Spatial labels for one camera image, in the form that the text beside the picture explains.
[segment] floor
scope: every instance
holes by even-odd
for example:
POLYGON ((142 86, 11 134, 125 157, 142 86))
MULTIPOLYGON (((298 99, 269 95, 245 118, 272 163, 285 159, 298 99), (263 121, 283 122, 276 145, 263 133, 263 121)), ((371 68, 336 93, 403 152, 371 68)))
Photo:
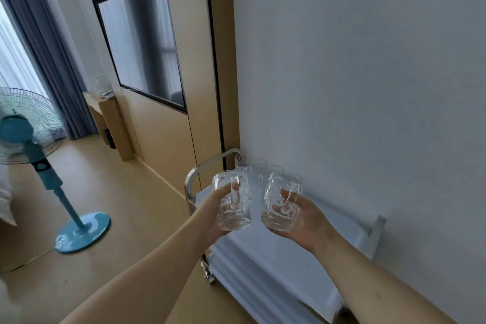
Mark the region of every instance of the floor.
MULTIPOLYGON (((0 221, 0 277, 28 324, 61 321, 188 217, 179 194, 140 162, 123 163, 99 136, 67 141, 49 161, 78 213, 107 212, 112 227, 85 251, 53 251, 56 232, 69 218, 30 165, 10 167, 18 226, 0 221)), ((221 285, 209 285, 196 266, 167 323, 204 322, 254 321, 221 285)))

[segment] wooden side table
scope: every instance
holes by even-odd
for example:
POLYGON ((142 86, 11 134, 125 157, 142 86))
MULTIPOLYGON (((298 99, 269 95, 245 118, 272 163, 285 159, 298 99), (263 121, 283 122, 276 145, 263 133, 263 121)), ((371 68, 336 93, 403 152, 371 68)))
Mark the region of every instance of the wooden side table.
POLYGON ((105 135, 105 130, 109 129, 121 160, 133 159, 135 155, 132 142, 115 97, 107 99, 95 93, 83 93, 83 95, 103 141, 109 145, 105 135))

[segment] television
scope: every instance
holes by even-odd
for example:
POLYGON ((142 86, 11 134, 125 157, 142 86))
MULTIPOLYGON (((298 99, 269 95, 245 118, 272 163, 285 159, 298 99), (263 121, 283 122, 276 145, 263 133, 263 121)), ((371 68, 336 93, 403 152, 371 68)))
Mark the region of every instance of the television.
POLYGON ((121 87, 186 112, 168 0, 93 0, 121 87))

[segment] fan pole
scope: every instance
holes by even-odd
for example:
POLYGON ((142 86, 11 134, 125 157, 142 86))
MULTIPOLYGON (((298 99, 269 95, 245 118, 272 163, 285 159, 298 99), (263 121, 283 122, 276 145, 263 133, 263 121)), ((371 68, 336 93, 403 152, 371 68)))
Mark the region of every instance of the fan pole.
POLYGON ((64 193, 63 189, 61 187, 55 188, 54 190, 55 195, 61 200, 61 203, 63 204, 64 208, 68 211, 69 215, 71 216, 72 220, 76 223, 76 225, 79 227, 79 229, 84 229, 85 225, 79 218, 78 213, 74 210, 72 207, 71 203, 69 202, 68 198, 66 197, 66 194, 64 193))

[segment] sheer white curtain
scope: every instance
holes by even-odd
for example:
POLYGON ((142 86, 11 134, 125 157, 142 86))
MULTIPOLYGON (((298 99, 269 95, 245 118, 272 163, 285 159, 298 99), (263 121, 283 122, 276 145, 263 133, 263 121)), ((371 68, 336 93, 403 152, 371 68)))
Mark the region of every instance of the sheer white curtain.
POLYGON ((0 87, 29 90, 48 97, 3 0, 0 0, 0 87))

